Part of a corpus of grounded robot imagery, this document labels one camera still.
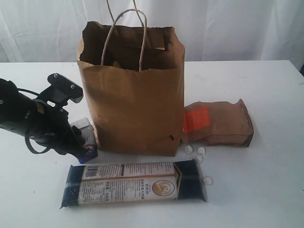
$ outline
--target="package label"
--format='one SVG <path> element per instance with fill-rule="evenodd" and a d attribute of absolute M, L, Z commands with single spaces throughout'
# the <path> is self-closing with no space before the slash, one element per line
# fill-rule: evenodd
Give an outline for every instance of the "package label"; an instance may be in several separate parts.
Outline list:
<path fill-rule="evenodd" d="M 85 167 L 82 180 L 129 178 L 140 176 L 174 175 L 172 162 L 151 162 L 119 165 L 89 165 Z"/>
<path fill-rule="evenodd" d="M 83 181 L 79 204 L 177 199 L 174 176 Z"/>

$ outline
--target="white backdrop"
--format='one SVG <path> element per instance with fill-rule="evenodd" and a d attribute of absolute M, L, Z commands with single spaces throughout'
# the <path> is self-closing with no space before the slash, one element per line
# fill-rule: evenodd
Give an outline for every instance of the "white backdrop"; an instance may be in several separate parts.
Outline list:
<path fill-rule="evenodd" d="M 109 0 L 114 17 L 132 0 Z M 304 62 L 303 0 L 136 0 L 149 27 L 173 26 L 187 61 Z M 87 21 L 112 24 L 105 0 L 0 0 L 0 62 L 76 61 Z M 119 24 L 140 26 L 135 12 Z"/>

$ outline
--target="orange sticker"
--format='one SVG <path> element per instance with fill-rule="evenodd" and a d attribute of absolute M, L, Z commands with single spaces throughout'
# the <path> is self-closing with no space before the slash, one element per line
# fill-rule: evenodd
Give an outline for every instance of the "orange sticker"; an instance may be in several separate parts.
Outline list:
<path fill-rule="evenodd" d="M 208 107 L 201 107 L 200 109 L 193 110 L 185 113 L 184 129 L 185 133 L 194 130 L 208 127 L 211 125 Z"/>

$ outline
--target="brown paper bag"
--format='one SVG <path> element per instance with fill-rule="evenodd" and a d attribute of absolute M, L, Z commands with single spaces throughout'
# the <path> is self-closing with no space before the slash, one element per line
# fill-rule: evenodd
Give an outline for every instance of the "brown paper bag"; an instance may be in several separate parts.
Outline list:
<path fill-rule="evenodd" d="M 206 145 L 249 146 L 253 125 L 242 99 L 229 102 L 195 102 L 185 107 L 183 142 L 202 140 Z"/>
<path fill-rule="evenodd" d="M 142 13 L 123 13 L 131 10 Z M 78 49 L 99 143 L 110 152 L 174 156 L 184 118 L 184 46 L 174 28 L 146 28 L 146 20 L 144 32 L 115 26 L 123 13 L 112 27 L 88 22 Z"/>

